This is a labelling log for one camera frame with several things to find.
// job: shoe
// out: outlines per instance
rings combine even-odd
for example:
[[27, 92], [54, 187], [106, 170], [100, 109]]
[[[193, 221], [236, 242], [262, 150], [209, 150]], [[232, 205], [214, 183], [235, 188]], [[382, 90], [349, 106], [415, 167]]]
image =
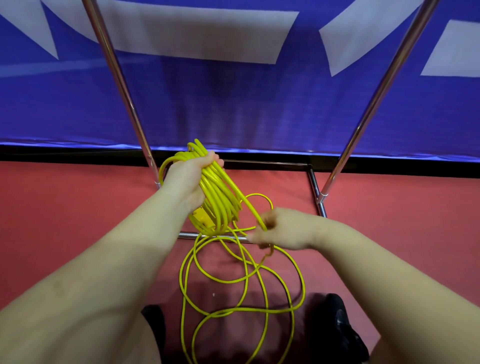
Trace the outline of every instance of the shoe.
[[162, 309], [157, 304], [150, 304], [145, 306], [141, 313], [153, 331], [161, 357], [163, 355], [163, 349], [165, 348], [165, 319]]
[[350, 325], [339, 295], [330, 293], [312, 312], [312, 363], [361, 364], [368, 349]]

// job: yellow extension cord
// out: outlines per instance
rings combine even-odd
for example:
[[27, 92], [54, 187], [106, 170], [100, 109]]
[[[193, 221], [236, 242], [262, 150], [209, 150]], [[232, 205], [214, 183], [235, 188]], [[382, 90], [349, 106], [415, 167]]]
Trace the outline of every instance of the yellow extension cord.
[[[163, 162], [162, 166], [160, 167], [159, 170], [159, 180], [160, 183], [163, 184], [163, 174], [165, 167], [171, 163], [171, 162], [176, 162], [176, 161], [186, 161], [191, 158], [197, 158], [197, 157], [203, 157], [206, 156], [208, 151], [204, 148], [204, 146], [197, 140], [195, 139], [195, 143], [188, 143], [188, 152], [178, 152], [175, 154], [175, 156], [170, 157]], [[200, 328], [203, 326], [203, 324], [208, 321], [211, 318], [219, 318], [219, 317], [225, 317], [228, 316], [234, 312], [242, 311], [242, 312], [262, 312], [265, 313], [265, 323], [264, 323], [264, 329], [262, 332], [262, 336], [257, 344], [257, 347], [255, 348], [253, 354], [251, 357], [247, 360], [246, 364], [249, 364], [254, 357], [257, 355], [258, 351], [260, 350], [263, 341], [265, 339], [265, 335], [267, 332], [267, 326], [268, 326], [268, 315], [269, 314], [281, 314], [284, 312], [290, 312], [291, 315], [291, 328], [290, 328], [290, 337], [288, 339], [288, 344], [285, 348], [285, 351], [283, 352], [282, 357], [278, 361], [278, 364], [281, 364], [285, 357], [288, 354], [288, 350], [290, 349], [290, 346], [292, 344], [293, 340], [293, 333], [294, 333], [294, 327], [295, 327], [295, 316], [294, 316], [294, 311], [298, 309], [303, 301], [305, 300], [305, 283], [303, 281], [303, 277], [300, 273], [300, 269], [293, 260], [293, 258], [283, 249], [277, 247], [277, 246], [271, 246], [271, 251], [270, 253], [266, 254], [262, 260], [260, 261], [259, 264], [255, 263], [253, 260], [252, 256], [250, 255], [249, 251], [240, 243], [237, 233], [239, 232], [240, 234], [246, 235], [245, 231], [247, 230], [252, 230], [255, 229], [255, 227], [250, 227], [250, 228], [244, 228], [244, 229], [239, 229], [236, 221], [238, 221], [239, 218], [239, 210], [241, 210], [240, 204], [244, 202], [249, 210], [252, 212], [252, 214], [255, 216], [255, 218], [258, 221], [258, 224], [262, 229], [266, 230], [266, 226], [263, 223], [262, 219], [260, 218], [260, 215], [255, 211], [251, 203], [248, 201], [248, 197], [250, 196], [262, 196], [267, 201], [270, 203], [270, 207], [273, 209], [273, 204], [270, 199], [263, 195], [263, 194], [249, 194], [247, 196], [244, 196], [243, 193], [238, 189], [238, 187], [235, 185], [235, 183], [230, 179], [230, 177], [225, 173], [225, 171], [219, 166], [219, 164], [214, 161], [210, 166], [207, 166], [202, 169], [202, 178], [200, 180], [200, 187], [202, 188], [206, 199], [205, 202], [202, 204], [200, 208], [198, 208], [196, 211], [194, 211], [193, 214], [189, 216], [190, 221], [194, 225], [194, 227], [200, 232], [195, 239], [195, 243], [193, 244], [193, 248], [188, 252], [187, 256], [183, 260], [181, 267], [180, 267], [180, 275], [179, 275], [179, 282], [180, 282], [180, 289], [183, 293], [183, 305], [182, 305], [182, 312], [181, 312], [181, 323], [180, 323], [180, 338], [181, 338], [181, 344], [183, 348], [183, 353], [185, 354], [185, 357], [187, 358], [189, 364], [198, 364], [197, 358], [195, 356], [195, 339], [197, 337], [197, 334], [200, 330]], [[229, 231], [232, 233], [233, 237], [230, 238], [228, 236], [222, 236], [222, 238], [218, 238], [218, 235], [223, 235], [225, 232]], [[225, 244], [225, 240], [231, 241], [237, 244], [240, 250], [240, 255], [236, 255], [234, 252], [230, 250], [230, 248]], [[245, 276], [242, 278], [234, 279], [234, 280], [223, 280], [223, 279], [218, 279], [216, 277], [211, 276], [208, 274], [199, 264], [198, 259], [197, 259], [197, 254], [198, 252], [203, 249], [205, 246], [207, 246], [209, 243], [214, 242], [214, 241], [220, 241], [223, 247], [226, 249], [226, 251], [235, 257], [236, 259], [240, 260], [243, 263], [243, 266], [245, 268]], [[288, 259], [292, 262], [292, 264], [295, 266], [295, 269], [297, 270], [297, 273], [300, 278], [301, 282], [301, 299], [300, 302], [293, 306], [292, 299], [290, 296], [290, 292], [288, 291], [288, 287], [285, 284], [285, 282], [282, 280], [282, 278], [271, 268], [266, 267], [263, 265], [264, 260], [266, 259], [267, 256], [270, 256], [274, 250], [278, 250], [285, 254]], [[188, 274], [190, 271], [190, 266], [192, 264], [192, 261], [195, 261], [195, 264], [197, 265], [198, 269], [205, 274], [207, 277], [210, 279], [220, 282], [220, 283], [239, 283], [244, 281], [244, 289], [243, 289], [243, 295], [241, 296], [239, 302], [236, 304], [235, 307], [232, 308], [227, 308], [224, 310], [218, 310], [215, 312], [206, 312], [196, 306], [192, 300], [189, 298], [187, 295], [187, 282], [188, 282]], [[185, 278], [183, 279], [183, 271], [186, 267], [185, 271]], [[248, 272], [248, 265], [253, 266], [253, 271]], [[273, 310], [268, 308], [268, 298], [267, 298], [267, 292], [265, 289], [264, 282], [262, 280], [262, 276], [260, 274], [260, 268], [265, 269], [269, 272], [271, 272], [275, 277], [278, 278], [280, 283], [282, 284], [283, 288], [285, 289], [285, 294], [287, 295], [287, 300], [288, 300], [288, 308], [285, 309], [278, 309], [278, 310]], [[265, 300], [265, 308], [251, 308], [251, 307], [242, 307], [241, 304], [243, 303], [243, 300], [247, 294], [247, 288], [248, 288], [248, 279], [252, 277], [254, 274], [258, 276], [258, 280], [260, 281], [260, 285], [262, 287], [262, 292], [264, 294], [264, 300]], [[190, 306], [192, 306], [197, 312], [203, 314], [205, 317], [203, 318], [202, 321], [197, 325], [197, 328], [195, 329], [192, 337], [192, 357], [190, 358], [188, 352], [187, 352], [187, 347], [185, 345], [185, 339], [184, 339], [184, 321], [185, 321], [185, 307], [186, 303], [189, 303]]]

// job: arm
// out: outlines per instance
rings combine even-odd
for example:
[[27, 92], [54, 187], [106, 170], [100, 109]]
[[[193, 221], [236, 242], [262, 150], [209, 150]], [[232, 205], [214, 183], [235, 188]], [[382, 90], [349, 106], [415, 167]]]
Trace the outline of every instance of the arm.
[[164, 186], [78, 257], [0, 312], [2, 363], [108, 363], [138, 316], [187, 215], [201, 168], [178, 162]]
[[385, 345], [407, 362], [474, 363], [480, 357], [477, 306], [337, 221], [286, 209], [263, 218], [274, 228], [256, 229], [249, 239], [319, 251], [388, 342]]

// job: metal frame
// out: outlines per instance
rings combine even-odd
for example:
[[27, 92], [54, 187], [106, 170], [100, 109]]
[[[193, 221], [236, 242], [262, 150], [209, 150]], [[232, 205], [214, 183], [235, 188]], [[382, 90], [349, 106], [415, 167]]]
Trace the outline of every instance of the metal frame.
[[[149, 167], [151, 168], [152, 172], [155, 175], [155, 183], [159, 188], [158, 183], [158, 169], [156, 167], [155, 161], [152, 156], [152, 151], [150, 146], [148, 145], [147, 139], [142, 129], [142, 125], [140, 124], [140, 119], [138, 118], [137, 111], [133, 104], [132, 97], [130, 96], [130, 92], [127, 87], [127, 83], [125, 81], [125, 77], [123, 76], [120, 64], [118, 62], [117, 56], [115, 55], [115, 50], [113, 48], [112, 42], [110, 40], [110, 36], [108, 35], [107, 27], [105, 26], [105, 22], [103, 20], [102, 14], [98, 7], [96, 0], [82, 0], [85, 10], [87, 12], [88, 18], [92, 23], [92, 27], [94, 29], [95, 35], [97, 40], [102, 48], [102, 51], [105, 55], [105, 59], [107, 60], [108, 67], [112, 72], [113, 78], [117, 85], [117, 88], [120, 92], [120, 95], [125, 103], [125, 107], [127, 109], [128, 115], [132, 122], [133, 128], [135, 133], [137, 134], [138, 141], [140, 146], [142, 147], [142, 151], [144, 153], [145, 159]], [[396, 75], [400, 71], [401, 67], [407, 60], [410, 52], [413, 49], [413, 46], [419, 39], [422, 31], [424, 30], [425, 26], [427, 25], [428, 21], [430, 20], [435, 7], [437, 6], [439, 0], [425, 0], [423, 4], [420, 6], [415, 18], [413, 19], [410, 28], [405, 33], [405, 36], [400, 43], [400, 46], [395, 53], [390, 65], [388, 66], [385, 75], [382, 77], [379, 85], [377, 86], [370, 102], [367, 105], [362, 117], [360, 118], [357, 127], [355, 128], [350, 140], [348, 141], [345, 149], [343, 150], [338, 162], [330, 173], [325, 185], [320, 190], [318, 188], [317, 179], [315, 177], [315, 173], [313, 172], [313, 168], [310, 164], [305, 163], [282, 163], [282, 162], [253, 162], [253, 161], [230, 161], [230, 162], [240, 162], [246, 164], [269, 164], [269, 165], [278, 165], [279, 167], [293, 167], [302, 168], [304, 169], [309, 177], [313, 197], [315, 200], [315, 205], [317, 207], [317, 212], [320, 216], [327, 217], [325, 207], [324, 207], [324, 200], [328, 196], [328, 192], [337, 177], [337, 175], [342, 171], [343, 167], [345, 166], [348, 158], [352, 154], [355, 146], [357, 145], [358, 141], [360, 140], [361, 136], [365, 132], [366, 127], [370, 123], [372, 117], [375, 115], [378, 107], [380, 106], [383, 98], [385, 97], [386, 93], [390, 89]], [[181, 232], [179, 238], [183, 239], [195, 239], [197, 234], [191, 232]], [[246, 242], [246, 238], [240, 237], [241, 241]]]

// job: red carpet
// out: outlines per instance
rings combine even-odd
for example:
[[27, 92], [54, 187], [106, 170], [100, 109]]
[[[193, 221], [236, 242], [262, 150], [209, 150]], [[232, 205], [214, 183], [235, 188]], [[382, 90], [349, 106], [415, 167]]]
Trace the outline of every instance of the red carpet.
[[[154, 191], [147, 168], [0, 162], [0, 307], [74, 258], [113, 228]], [[228, 171], [245, 194], [260, 192], [275, 206], [315, 213], [312, 193], [303, 172]], [[321, 185], [325, 174], [317, 175]], [[259, 211], [268, 205], [252, 198]], [[473, 303], [480, 305], [480, 180], [343, 174], [326, 202], [330, 218], [360, 230]], [[248, 212], [241, 225], [253, 223]], [[180, 263], [191, 241], [177, 241], [148, 298], [160, 303], [167, 318], [166, 362], [183, 362], [179, 329]], [[251, 247], [254, 257], [261, 257]], [[311, 251], [292, 252], [305, 278], [307, 302], [316, 293], [336, 292], [344, 299], [352, 325], [369, 348], [378, 333], [329, 264]], [[218, 246], [200, 256], [204, 268], [220, 278], [242, 275], [242, 268]], [[294, 268], [275, 254], [267, 260], [290, 287], [299, 292]], [[282, 304], [285, 294], [274, 277], [263, 274], [269, 300]], [[196, 268], [191, 273], [191, 297], [205, 310], [233, 305], [242, 285], [207, 280]], [[249, 284], [247, 305], [263, 305], [258, 283]], [[304, 357], [302, 315], [296, 312], [295, 343], [287, 362]], [[263, 327], [263, 315], [238, 313], [211, 320], [199, 334], [197, 356], [204, 362], [244, 362]], [[199, 316], [187, 311], [186, 331], [192, 334]], [[288, 315], [271, 315], [265, 343], [258, 355], [274, 363], [287, 342]]]

